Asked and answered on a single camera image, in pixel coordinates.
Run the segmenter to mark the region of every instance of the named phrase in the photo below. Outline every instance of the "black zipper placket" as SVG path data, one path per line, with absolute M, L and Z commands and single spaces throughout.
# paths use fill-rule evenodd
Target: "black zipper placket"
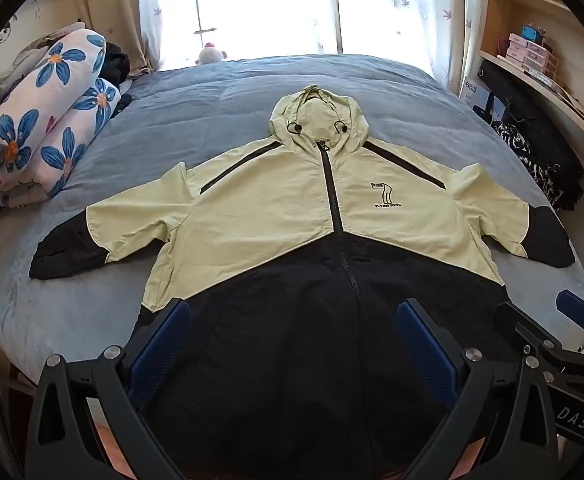
M 328 156 L 329 148 L 326 147 L 324 142 L 317 142 L 317 148 L 321 152 L 321 162 L 323 163 L 323 173 L 325 174 L 325 186 L 328 191 L 328 200 L 330 202 L 330 214 L 332 215 L 332 225 L 334 227 L 334 234 L 337 239 L 337 246 L 339 248 L 339 257 L 341 258 L 341 266 L 348 279 L 350 280 L 350 285 L 352 286 L 352 293 L 354 294 L 354 301 L 357 305 L 357 323 L 358 323 L 358 369 L 361 377 L 361 397 L 363 403 L 363 425 L 368 438 L 368 445 L 370 446 L 370 455 L 372 457 L 372 478 L 376 475 L 376 461 L 374 460 L 374 448 L 372 446 L 372 437 L 370 436 L 370 425 L 368 424 L 368 415 L 366 411 L 366 388 L 363 380 L 363 352 L 362 352 L 362 323 L 361 323 L 361 293 L 358 290 L 357 279 L 354 277 L 354 273 L 348 265 L 348 259 L 345 255 L 345 249 L 343 245 L 343 222 L 341 220 L 341 213 L 339 212 L 339 201 L 336 197 L 336 187 L 334 185 L 334 177 L 332 175 L 332 165 L 330 163 L 330 157 Z

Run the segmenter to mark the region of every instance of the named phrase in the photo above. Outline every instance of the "jacket sleeve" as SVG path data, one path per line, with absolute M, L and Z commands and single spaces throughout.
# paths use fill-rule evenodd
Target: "jacket sleeve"
M 181 162 L 158 180 L 97 202 L 55 227 L 38 244 L 30 277 L 62 278 L 116 262 L 163 242 L 188 216 L 193 197 Z
M 548 206 L 534 207 L 496 184 L 480 164 L 445 179 L 458 208 L 480 234 L 512 254 L 554 267 L 568 267 L 574 254 L 563 225 Z

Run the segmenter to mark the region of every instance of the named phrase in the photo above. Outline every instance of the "black cuff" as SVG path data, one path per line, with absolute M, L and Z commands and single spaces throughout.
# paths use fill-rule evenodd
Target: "black cuff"
M 56 226 L 38 244 L 30 277 L 39 280 L 64 278 L 105 264 L 108 251 L 92 240 L 85 211 Z
M 521 242 L 530 260 L 553 267 L 569 267 L 574 263 L 568 233 L 551 208 L 530 206 L 528 233 Z

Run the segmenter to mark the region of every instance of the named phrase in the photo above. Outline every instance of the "wooden shelf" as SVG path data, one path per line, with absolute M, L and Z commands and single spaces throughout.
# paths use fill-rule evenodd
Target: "wooden shelf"
M 513 76 L 517 77 L 540 94 L 547 104 L 545 108 L 550 114 L 550 117 L 553 118 L 558 126 L 562 126 L 560 129 L 564 135 L 566 135 L 568 142 L 576 149 L 579 155 L 584 158 L 584 119 L 578 113 L 569 107 L 549 88 L 532 79 L 530 76 L 526 75 L 523 70 L 517 68 L 511 63 L 484 51 L 480 52 L 480 56 L 483 59 L 500 66 L 502 69 L 507 70 Z
M 573 25 L 581 26 L 572 11 L 554 0 L 511 0 L 512 2 L 548 14 L 558 20 L 569 20 Z

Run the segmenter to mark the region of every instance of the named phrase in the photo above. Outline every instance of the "black and white patterned fabric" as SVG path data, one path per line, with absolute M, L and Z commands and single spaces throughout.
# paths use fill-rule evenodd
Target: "black and white patterned fabric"
M 542 163 L 534 156 L 530 148 L 530 143 L 520 133 L 516 125 L 495 122 L 492 123 L 492 127 L 505 140 L 510 149 L 517 154 L 537 186 L 547 196 L 552 207 L 558 210 L 563 191 L 553 181 L 552 169 L 548 168 L 547 164 Z

